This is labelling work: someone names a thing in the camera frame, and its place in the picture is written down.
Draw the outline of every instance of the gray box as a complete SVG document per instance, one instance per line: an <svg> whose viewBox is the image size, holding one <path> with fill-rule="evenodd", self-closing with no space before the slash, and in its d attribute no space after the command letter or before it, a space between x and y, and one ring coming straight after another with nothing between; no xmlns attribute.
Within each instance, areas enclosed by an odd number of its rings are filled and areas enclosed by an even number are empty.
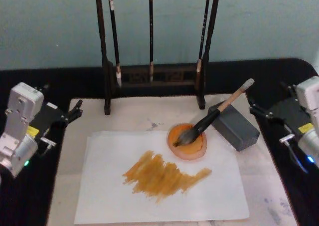
<svg viewBox="0 0 319 226"><path fill-rule="evenodd" d="M214 111L222 102L210 107ZM212 126L237 150L242 151L255 144L260 132L232 105L229 105Z"/></svg>

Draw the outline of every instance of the black table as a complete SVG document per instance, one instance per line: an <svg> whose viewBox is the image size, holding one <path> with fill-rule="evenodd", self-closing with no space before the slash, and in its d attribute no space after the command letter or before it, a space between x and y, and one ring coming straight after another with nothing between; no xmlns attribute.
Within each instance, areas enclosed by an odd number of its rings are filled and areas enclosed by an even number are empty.
<svg viewBox="0 0 319 226"><path fill-rule="evenodd" d="M256 103L269 108L284 99L280 81L298 84L314 75L313 67L299 59L268 59L210 63L207 69L206 94L232 93L248 78L255 84L247 93ZM46 101L67 111L72 98L103 98L103 72L100 67L9 70L0 72L0 132L5 123L4 110L10 89L23 81L33 87L50 84ZM190 86L144 87L116 90L114 97L194 95ZM269 126L257 119L265 141L278 169L293 207L302 226L319 225L319 170L306 165L305 175L290 160L288 149L278 139L284 136L281 126ZM33 157L14 180L4 179L0 188L0 226L43 226L46 224L53 194L64 132L54 129L50 139L57 146L44 158Z"/></svg>

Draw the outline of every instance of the brush tip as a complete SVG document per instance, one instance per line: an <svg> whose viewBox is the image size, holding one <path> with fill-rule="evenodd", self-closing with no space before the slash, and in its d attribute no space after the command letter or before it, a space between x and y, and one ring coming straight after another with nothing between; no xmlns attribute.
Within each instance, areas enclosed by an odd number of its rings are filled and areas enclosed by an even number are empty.
<svg viewBox="0 0 319 226"><path fill-rule="evenodd" d="M116 72L116 78L117 78L119 87L122 87L122 74L121 74L121 72Z"/></svg>
<svg viewBox="0 0 319 226"><path fill-rule="evenodd" d="M246 80L246 82L242 85L242 89L247 90L250 86L252 86L254 84L254 82L255 81L253 78Z"/></svg>

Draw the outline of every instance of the white paper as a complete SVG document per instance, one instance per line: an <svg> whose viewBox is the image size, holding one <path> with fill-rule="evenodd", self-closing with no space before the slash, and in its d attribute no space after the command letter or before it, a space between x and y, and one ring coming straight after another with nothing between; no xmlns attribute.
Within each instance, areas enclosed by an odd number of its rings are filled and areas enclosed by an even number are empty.
<svg viewBox="0 0 319 226"><path fill-rule="evenodd" d="M197 161L177 158L166 144L167 131L98 132L88 140L75 224L237 220L249 217L236 157L213 127L206 131L206 154ZM194 175L207 167L209 177L187 194L177 192L160 204L132 194L122 174L147 150Z"/></svg>

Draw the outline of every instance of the blue-green wall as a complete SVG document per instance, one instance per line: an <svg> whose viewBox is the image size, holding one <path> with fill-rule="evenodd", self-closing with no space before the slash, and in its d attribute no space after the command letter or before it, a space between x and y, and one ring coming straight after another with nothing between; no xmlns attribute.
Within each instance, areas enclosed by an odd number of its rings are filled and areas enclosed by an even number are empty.
<svg viewBox="0 0 319 226"><path fill-rule="evenodd" d="M147 64L148 0L114 3L121 64ZM204 5L154 0L155 64L196 62ZM103 6L114 62L108 0ZM275 57L319 66L319 0L220 0L210 61ZM0 69L100 63L95 0L0 0Z"/></svg>

